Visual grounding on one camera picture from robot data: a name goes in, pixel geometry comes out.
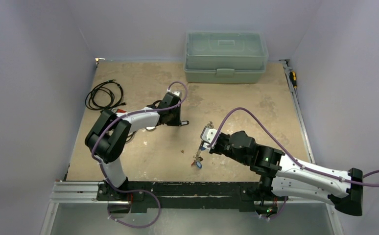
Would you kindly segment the keyring with keys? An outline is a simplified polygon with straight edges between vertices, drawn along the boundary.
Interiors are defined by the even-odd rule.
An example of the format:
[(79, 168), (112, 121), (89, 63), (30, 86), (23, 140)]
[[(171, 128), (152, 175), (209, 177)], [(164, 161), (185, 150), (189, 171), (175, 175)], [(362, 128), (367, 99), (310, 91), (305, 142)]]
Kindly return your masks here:
[[(214, 125), (213, 125), (213, 122), (212, 121), (209, 121), (206, 125), (205, 125), (205, 127), (210, 127), (210, 128), (214, 128)], [(194, 155), (194, 160), (193, 160), (193, 163), (191, 164), (191, 166), (196, 166), (197, 168), (199, 168), (199, 169), (201, 169), (202, 168), (202, 161), (203, 161), (203, 158), (201, 157), (201, 152), (202, 151), (204, 151), (204, 150), (206, 150), (206, 149), (204, 149), (204, 150), (202, 150), (201, 149), (201, 143), (202, 143), (202, 141), (200, 142), (200, 145), (199, 145), (199, 147), (198, 147), (198, 149), (197, 149), (197, 152), (196, 152), (196, 154)]]

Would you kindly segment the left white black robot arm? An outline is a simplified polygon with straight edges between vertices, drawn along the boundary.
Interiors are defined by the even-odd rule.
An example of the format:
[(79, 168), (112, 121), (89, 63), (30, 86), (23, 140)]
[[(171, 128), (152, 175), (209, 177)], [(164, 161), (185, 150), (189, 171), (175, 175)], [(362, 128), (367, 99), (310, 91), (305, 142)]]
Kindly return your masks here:
[(140, 110), (123, 114), (110, 110), (101, 112), (85, 138), (85, 145), (97, 161), (104, 182), (110, 186), (109, 194), (115, 200), (124, 199), (128, 193), (144, 192), (142, 189), (130, 189), (123, 171), (120, 156), (128, 136), (147, 127), (188, 125), (188, 121), (181, 120), (181, 104), (184, 101), (176, 93), (167, 92), (162, 100)]

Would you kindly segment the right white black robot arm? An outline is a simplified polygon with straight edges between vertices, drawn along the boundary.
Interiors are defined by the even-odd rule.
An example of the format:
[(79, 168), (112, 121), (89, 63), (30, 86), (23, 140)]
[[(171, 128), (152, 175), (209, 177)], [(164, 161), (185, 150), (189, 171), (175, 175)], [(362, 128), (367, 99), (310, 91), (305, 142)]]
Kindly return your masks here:
[(344, 214), (362, 215), (363, 174), (357, 168), (347, 171), (292, 160), (283, 151), (257, 144), (244, 131), (220, 133), (208, 147), (210, 154), (224, 155), (246, 165), (261, 176), (258, 196), (294, 196), (325, 202)]

